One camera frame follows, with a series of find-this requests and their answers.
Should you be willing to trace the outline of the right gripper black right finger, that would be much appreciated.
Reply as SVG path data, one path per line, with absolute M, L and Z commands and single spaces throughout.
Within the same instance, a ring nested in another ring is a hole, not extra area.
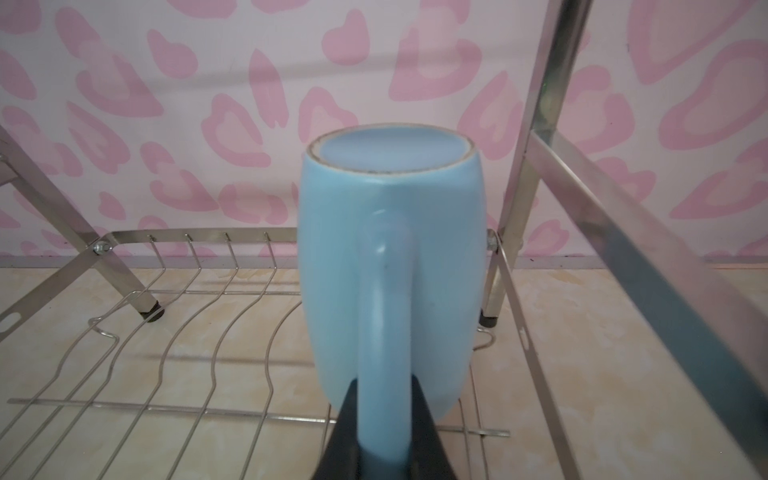
M 408 478 L 411 480 L 456 480 L 457 476 L 442 445 L 425 395 L 415 375 L 411 376 L 411 447 Z

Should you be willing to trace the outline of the light blue ceramic mug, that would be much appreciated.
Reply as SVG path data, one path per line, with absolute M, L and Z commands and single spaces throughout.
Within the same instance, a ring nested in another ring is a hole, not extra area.
M 401 479 L 414 393 L 458 401 L 481 310 L 486 197 L 473 142 L 421 124 L 336 130 L 307 148 L 297 227 L 301 298 L 324 394 L 357 390 L 366 479 Z

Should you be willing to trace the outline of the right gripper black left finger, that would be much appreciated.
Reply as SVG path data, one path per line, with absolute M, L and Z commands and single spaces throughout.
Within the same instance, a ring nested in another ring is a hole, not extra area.
M 346 392 L 334 430 L 312 480 L 357 480 L 360 478 L 360 447 L 357 438 L 357 380 Z

